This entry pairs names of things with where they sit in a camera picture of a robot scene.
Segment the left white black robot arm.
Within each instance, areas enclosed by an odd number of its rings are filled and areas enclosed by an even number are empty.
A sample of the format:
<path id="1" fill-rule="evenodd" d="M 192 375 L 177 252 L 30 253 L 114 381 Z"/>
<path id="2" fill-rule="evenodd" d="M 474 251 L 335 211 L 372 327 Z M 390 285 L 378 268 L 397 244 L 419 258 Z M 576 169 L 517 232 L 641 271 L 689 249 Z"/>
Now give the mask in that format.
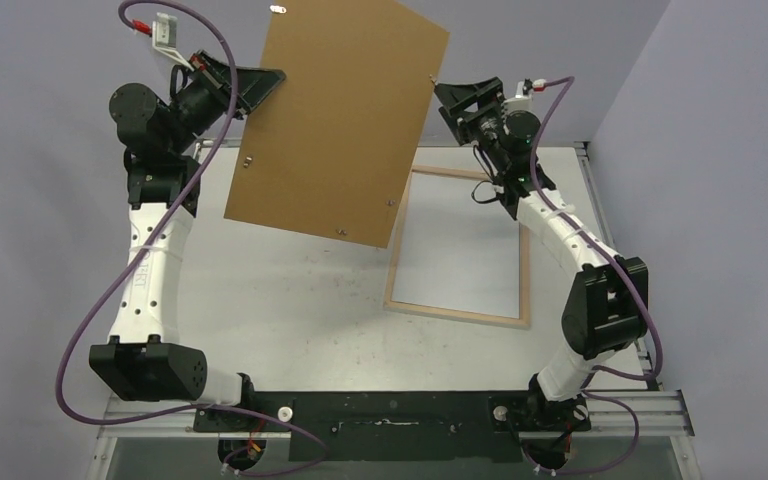
<path id="1" fill-rule="evenodd" d="M 136 267 L 107 340 L 90 348 L 89 365 L 120 399 L 218 404 L 222 421 L 237 431 L 256 422 L 248 378 L 209 366 L 201 350 L 179 342 L 178 286 L 200 194 L 200 163 L 187 151 L 230 105 L 242 119 L 285 78 L 278 69 L 232 68 L 199 51 L 188 66 L 173 67 L 169 101 L 140 83 L 113 93 L 109 113 L 125 147 Z"/>

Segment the brown cardboard backing board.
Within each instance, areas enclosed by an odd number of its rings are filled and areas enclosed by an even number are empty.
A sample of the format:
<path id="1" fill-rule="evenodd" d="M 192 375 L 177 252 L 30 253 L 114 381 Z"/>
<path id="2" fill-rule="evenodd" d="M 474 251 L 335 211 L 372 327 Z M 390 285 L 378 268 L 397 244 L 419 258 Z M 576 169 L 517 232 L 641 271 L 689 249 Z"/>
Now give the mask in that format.
<path id="1" fill-rule="evenodd" d="M 245 122 L 229 220 L 386 247 L 449 41 L 397 1 L 282 1 Z"/>

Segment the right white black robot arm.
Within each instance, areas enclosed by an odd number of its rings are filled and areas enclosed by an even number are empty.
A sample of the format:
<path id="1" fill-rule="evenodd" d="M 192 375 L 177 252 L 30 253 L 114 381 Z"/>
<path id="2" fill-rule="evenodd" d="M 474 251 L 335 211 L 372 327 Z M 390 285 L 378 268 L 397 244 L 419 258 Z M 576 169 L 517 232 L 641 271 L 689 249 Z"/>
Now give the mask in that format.
<path id="1" fill-rule="evenodd" d="M 550 85 L 525 79 L 512 96 L 497 77 L 433 88 L 442 119 L 459 145 L 472 147 L 495 202 L 541 240 L 571 279 L 560 320 L 563 341 L 530 380 L 524 400 L 523 422 L 539 429 L 585 421 L 587 381 L 648 331 L 645 263 L 605 246 L 540 164 L 537 149 L 548 120 L 534 112 L 533 97 Z"/>

